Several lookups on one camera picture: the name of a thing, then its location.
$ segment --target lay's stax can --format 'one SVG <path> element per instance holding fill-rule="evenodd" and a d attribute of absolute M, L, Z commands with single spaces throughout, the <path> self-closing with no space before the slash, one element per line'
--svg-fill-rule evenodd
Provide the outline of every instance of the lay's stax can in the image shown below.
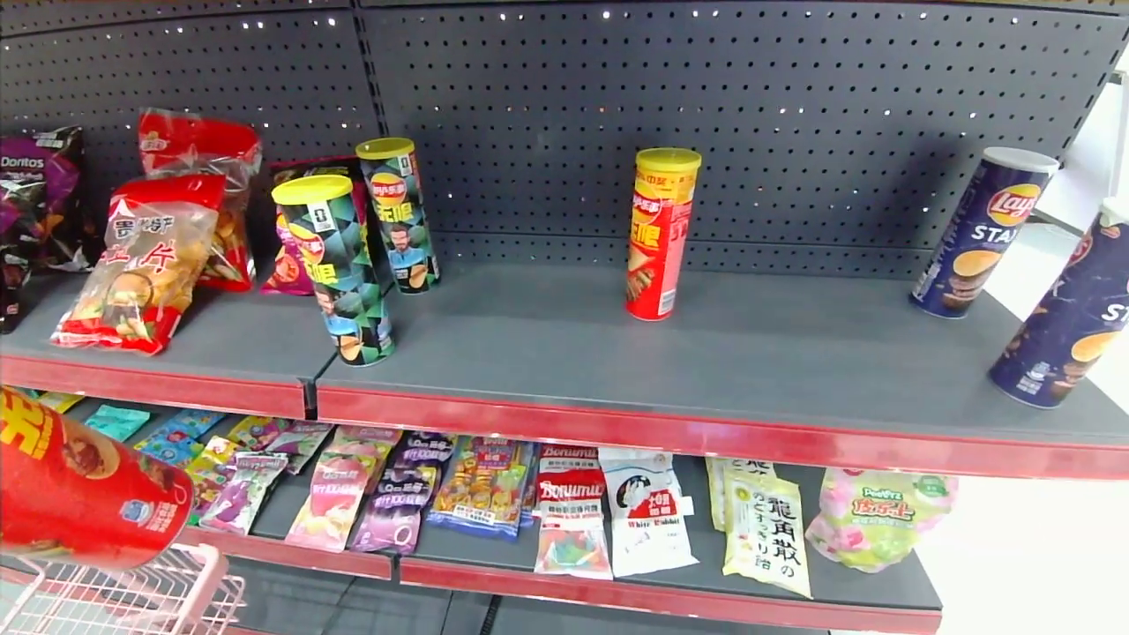
<path fill-rule="evenodd" d="M 1129 324 L 1129 202 L 1101 212 L 988 372 L 1010 397 L 1054 408 Z"/>
<path fill-rule="evenodd" d="M 964 318 L 1057 169 L 1045 155 L 984 148 L 910 302 L 938 318 Z"/>
<path fill-rule="evenodd" d="M 640 320 L 663 320 L 674 310 L 701 165 L 701 155 L 683 148 L 651 148 L 636 155 L 627 307 Z"/>
<path fill-rule="evenodd" d="M 399 137 L 373 139 L 357 146 L 357 157 L 396 287 L 414 295 L 438 285 L 439 262 L 423 212 L 415 143 Z"/>

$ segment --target candy bag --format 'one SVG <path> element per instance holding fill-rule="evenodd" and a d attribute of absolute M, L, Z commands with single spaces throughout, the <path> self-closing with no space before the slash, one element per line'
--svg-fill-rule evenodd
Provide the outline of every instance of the candy bag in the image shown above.
<path fill-rule="evenodd" d="M 721 478 L 721 472 L 726 467 L 750 475 L 776 476 L 772 463 L 768 461 L 707 456 L 706 475 L 709 477 L 709 514 L 710 520 L 714 521 L 714 529 L 718 531 L 725 531 L 725 480 Z"/>
<path fill-rule="evenodd" d="M 721 573 L 811 599 L 799 487 L 733 464 L 724 467 L 721 480 L 728 522 Z"/>
<path fill-rule="evenodd" d="M 290 456 L 286 471 L 296 475 L 306 467 L 309 459 L 317 452 L 317 446 L 325 441 L 333 424 L 315 421 L 295 421 L 266 446 L 268 452 L 282 452 Z"/>
<path fill-rule="evenodd" d="M 77 125 L 32 137 L 0 138 L 0 180 L 45 184 L 36 208 L 33 269 L 88 271 L 104 249 L 93 210 L 78 199 L 82 176 L 82 129 Z"/>
<path fill-rule="evenodd" d="M 837 563 L 877 573 L 948 515 L 957 489 L 951 476 L 828 468 L 807 539 Z"/>
<path fill-rule="evenodd" d="M 192 304 L 224 195 L 219 176 L 134 181 L 114 192 L 108 247 L 51 342 L 156 355 Z"/>
<path fill-rule="evenodd" d="M 125 441 L 133 436 L 133 433 L 141 429 L 141 426 L 149 420 L 151 415 L 145 410 L 133 410 L 131 408 L 116 408 L 103 403 L 95 410 L 94 415 L 86 418 L 86 425 L 100 432 L 102 434 Z"/>
<path fill-rule="evenodd" d="M 224 490 L 224 486 L 235 471 L 234 460 L 238 449 L 234 441 L 213 436 L 203 452 L 184 468 L 192 479 L 194 492 L 190 523 L 200 524 L 200 517 Z"/>
<path fill-rule="evenodd" d="M 287 461 L 281 453 L 236 452 L 235 473 L 200 517 L 200 527 L 250 533 L 259 507 L 279 475 L 286 471 Z"/>
<path fill-rule="evenodd" d="M 20 294 L 40 254 L 47 185 L 43 181 L 0 180 L 0 333 L 16 329 L 20 319 Z"/>
<path fill-rule="evenodd" d="M 594 447 L 542 446 L 535 573 L 612 579 L 604 536 L 604 473 L 597 456 Z"/>
<path fill-rule="evenodd" d="M 452 469 L 427 515 L 427 523 L 462 533 L 517 540 L 525 477 L 533 460 L 523 441 L 461 436 Z"/>
<path fill-rule="evenodd" d="M 413 553 L 419 540 L 420 516 L 454 449 L 454 438 L 448 435 L 409 433 L 392 467 L 380 476 L 351 548 L 355 551 L 388 548 L 401 555 Z"/>
<path fill-rule="evenodd" d="M 255 264 L 247 246 L 246 211 L 251 183 L 262 163 L 259 134 L 250 125 L 160 108 L 141 111 L 141 165 L 149 179 L 217 174 L 226 195 L 200 284 L 229 292 L 251 290 Z"/>
<path fill-rule="evenodd" d="M 682 520 L 693 503 L 682 497 L 668 452 L 601 447 L 599 467 L 612 508 L 615 577 L 698 564 Z"/>

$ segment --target red snack bag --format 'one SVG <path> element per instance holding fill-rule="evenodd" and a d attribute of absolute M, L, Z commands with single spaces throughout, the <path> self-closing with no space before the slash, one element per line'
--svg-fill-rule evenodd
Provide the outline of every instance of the red snack bag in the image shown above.
<path fill-rule="evenodd" d="M 255 263 L 247 246 L 246 211 L 251 182 L 262 164 L 262 143 L 250 125 L 194 113 L 141 111 L 138 146 L 146 176 L 218 174 L 227 179 L 208 264 L 200 284 L 229 292 L 254 286 Z"/>
<path fill-rule="evenodd" d="M 167 548 L 192 511 L 180 469 L 3 388 L 0 553 L 108 569 Z"/>
<path fill-rule="evenodd" d="M 208 260 L 224 177 L 126 183 L 110 199 L 106 251 L 51 342 L 160 353 L 192 304 Z"/>

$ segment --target snack packaging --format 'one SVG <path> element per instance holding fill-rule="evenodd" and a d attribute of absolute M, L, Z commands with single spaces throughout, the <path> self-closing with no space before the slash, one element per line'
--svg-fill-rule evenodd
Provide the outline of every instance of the snack packaging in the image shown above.
<path fill-rule="evenodd" d="M 46 185 L 34 219 L 33 269 L 88 271 L 102 254 L 95 215 L 78 198 L 81 176 L 82 129 L 77 125 L 0 138 L 0 180 Z"/>
<path fill-rule="evenodd" d="M 192 481 L 2 388 L 0 553 L 103 569 L 141 566 L 189 520 Z"/>
<path fill-rule="evenodd" d="M 200 517 L 200 527 L 243 536 L 250 533 L 259 507 L 286 471 L 287 462 L 287 455 L 281 453 L 236 452 L 235 473 Z"/>
<path fill-rule="evenodd" d="M 220 176 L 126 183 L 110 200 L 107 249 L 51 342 L 156 355 L 192 304 L 224 197 Z"/>
<path fill-rule="evenodd" d="M 0 333 L 16 329 L 21 315 L 20 295 L 40 254 L 43 230 L 38 219 L 46 205 L 43 181 L 0 180 Z"/>
<path fill-rule="evenodd" d="M 246 211 L 251 184 L 262 164 L 262 143 L 250 125 L 195 113 L 145 108 L 138 121 L 141 165 L 149 179 L 185 174 L 222 176 L 226 193 L 209 244 L 200 284 L 229 292 L 254 286 L 255 263 L 247 246 Z"/>
<path fill-rule="evenodd" d="M 103 403 L 93 415 L 86 418 L 86 425 L 117 441 L 125 441 L 151 417 L 145 410 L 117 408 Z"/>
<path fill-rule="evenodd" d="M 306 463 L 314 456 L 317 447 L 332 429 L 333 424 L 295 421 L 271 441 L 266 451 L 288 454 L 290 462 L 287 464 L 286 471 L 296 475 L 306 467 Z"/>
<path fill-rule="evenodd" d="M 384 470 L 376 494 L 365 508 L 352 550 L 392 549 L 401 555 L 415 550 L 423 508 L 431 501 L 443 466 L 455 449 L 453 437 L 410 432 Z"/>
<path fill-rule="evenodd" d="M 594 447 L 544 445 L 537 472 L 535 573 L 611 580 L 604 534 L 604 473 Z"/>
<path fill-rule="evenodd" d="M 710 520 L 714 521 L 714 529 L 718 531 L 725 531 L 725 480 L 721 478 L 721 473 L 727 467 L 737 472 L 776 476 L 772 463 L 768 461 L 707 456 L 706 475 L 709 477 L 709 513 Z"/>
<path fill-rule="evenodd" d="M 533 446 L 522 441 L 461 436 L 427 523 L 462 533 L 517 540 Z"/>
<path fill-rule="evenodd" d="M 864 573 L 900 563 L 953 510 L 956 477 L 828 468 L 807 539 Z"/>
<path fill-rule="evenodd" d="M 233 461 L 238 450 L 239 446 L 234 441 L 213 436 L 200 455 L 185 468 L 189 478 L 192 479 L 194 493 L 192 516 L 189 521 L 191 524 L 200 524 L 200 517 L 224 490 L 224 486 L 235 471 Z"/>
<path fill-rule="evenodd" d="M 612 572 L 615 577 L 698 564 L 690 551 L 682 497 L 668 452 L 601 447 L 599 467 L 612 508 Z"/>
<path fill-rule="evenodd" d="M 721 480 L 727 522 L 721 573 L 811 599 L 799 487 L 729 464 L 723 468 Z"/>

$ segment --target pegboard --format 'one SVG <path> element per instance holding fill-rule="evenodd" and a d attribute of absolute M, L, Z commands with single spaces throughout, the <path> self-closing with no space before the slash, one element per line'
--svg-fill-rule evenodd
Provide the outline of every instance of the pegboard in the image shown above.
<path fill-rule="evenodd" d="M 692 245 L 921 251 L 983 147 L 1062 154 L 1129 35 L 1117 16 L 933 3 L 460 5 L 365 20 L 390 130 L 419 146 L 439 232 L 622 238 L 634 151 L 685 146 L 706 158 Z"/>

